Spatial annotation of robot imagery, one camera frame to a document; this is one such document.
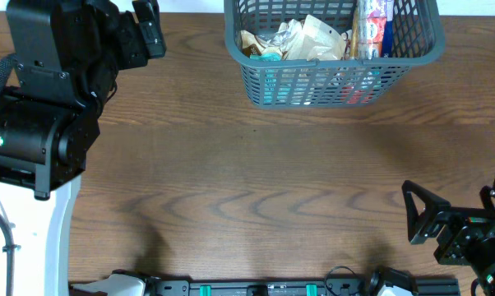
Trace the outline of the teal wet wipes pack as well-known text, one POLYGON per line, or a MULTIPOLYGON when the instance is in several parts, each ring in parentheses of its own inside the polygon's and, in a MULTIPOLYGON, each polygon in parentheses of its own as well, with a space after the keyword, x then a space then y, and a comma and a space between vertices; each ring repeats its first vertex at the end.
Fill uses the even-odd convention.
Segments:
POLYGON ((258 62, 278 62, 282 59, 282 55, 279 53, 251 54, 249 58, 258 62))

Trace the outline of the beige brown nut bag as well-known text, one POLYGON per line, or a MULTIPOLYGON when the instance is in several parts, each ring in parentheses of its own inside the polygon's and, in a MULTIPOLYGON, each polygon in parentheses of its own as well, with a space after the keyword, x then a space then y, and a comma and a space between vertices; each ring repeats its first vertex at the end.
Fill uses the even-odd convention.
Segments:
POLYGON ((325 22, 307 15, 303 22, 303 45, 283 56, 284 60, 341 60, 345 55, 343 37, 325 22))

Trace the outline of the grey plastic basket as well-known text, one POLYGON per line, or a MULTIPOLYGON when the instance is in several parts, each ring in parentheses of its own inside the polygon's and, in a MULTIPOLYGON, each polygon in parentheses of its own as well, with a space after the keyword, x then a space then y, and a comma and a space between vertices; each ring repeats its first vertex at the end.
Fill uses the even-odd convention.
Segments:
POLYGON ((445 46, 437 3, 225 0, 225 45, 266 109, 364 106, 445 46))

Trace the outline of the orange capped snack tube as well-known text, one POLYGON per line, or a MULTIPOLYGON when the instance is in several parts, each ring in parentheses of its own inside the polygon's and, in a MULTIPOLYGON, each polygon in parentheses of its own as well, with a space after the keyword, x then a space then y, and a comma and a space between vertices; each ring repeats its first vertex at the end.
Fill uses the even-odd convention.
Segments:
MULTIPOLYGON (((345 58, 350 62, 368 60, 372 57, 373 43, 366 33, 368 18, 361 16, 362 9, 356 6, 351 33, 348 35, 349 47, 345 58)), ((363 65, 349 67, 345 73, 345 82, 341 95, 347 104, 367 104, 373 95, 376 77, 363 65)))

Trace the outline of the tissue pack multipack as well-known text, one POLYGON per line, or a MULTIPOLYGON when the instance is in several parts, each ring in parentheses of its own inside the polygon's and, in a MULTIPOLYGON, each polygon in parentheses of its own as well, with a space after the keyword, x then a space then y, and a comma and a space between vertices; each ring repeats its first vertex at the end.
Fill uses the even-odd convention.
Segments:
POLYGON ((393 0, 358 0, 358 59, 391 58, 393 0))

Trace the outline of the beige nut snack bag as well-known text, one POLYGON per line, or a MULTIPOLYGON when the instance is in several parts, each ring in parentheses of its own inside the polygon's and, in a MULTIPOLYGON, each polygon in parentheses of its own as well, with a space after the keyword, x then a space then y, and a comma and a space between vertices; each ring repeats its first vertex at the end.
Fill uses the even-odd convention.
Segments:
POLYGON ((259 42, 257 37, 250 33, 249 31, 242 30, 241 31, 242 38, 242 52, 247 57, 251 56, 261 56, 265 47, 263 44, 259 42))

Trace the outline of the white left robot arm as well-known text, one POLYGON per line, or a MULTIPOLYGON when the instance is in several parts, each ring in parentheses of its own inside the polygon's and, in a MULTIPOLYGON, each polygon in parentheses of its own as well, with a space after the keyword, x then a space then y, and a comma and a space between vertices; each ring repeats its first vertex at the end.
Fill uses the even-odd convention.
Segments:
POLYGON ((0 294, 109 295, 155 287, 71 285, 72 212, 99 117, 120 71, 166 53, 160 8, 138 0, 10 1, 14 52, 0 60, 0 294))

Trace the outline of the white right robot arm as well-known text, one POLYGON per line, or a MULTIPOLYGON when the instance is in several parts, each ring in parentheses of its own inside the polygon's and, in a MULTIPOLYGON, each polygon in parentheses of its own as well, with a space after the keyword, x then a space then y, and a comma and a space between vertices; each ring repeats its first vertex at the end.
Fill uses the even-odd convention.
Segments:
POLYGON ((470 266, 477 276, 471 293, 480 287, 486 295, 495 295, 495 179, 479 192, 481 208, 452 206, 410 180, 401 190, 409 242, 423 244, 435 238, 438 264, 470 266))

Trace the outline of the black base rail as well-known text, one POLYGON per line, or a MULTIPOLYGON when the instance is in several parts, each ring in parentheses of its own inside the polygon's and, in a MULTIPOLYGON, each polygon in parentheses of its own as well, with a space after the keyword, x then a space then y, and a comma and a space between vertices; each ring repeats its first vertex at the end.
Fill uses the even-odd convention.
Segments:
POLYGON ((72 284, 70 295, 106 296, 460 296, 457 279, 415 277, 380 266, 368 280, 346 266, 337 266, 322 279, 190 281, 165 280, 115 270, 104 280, 72 284))

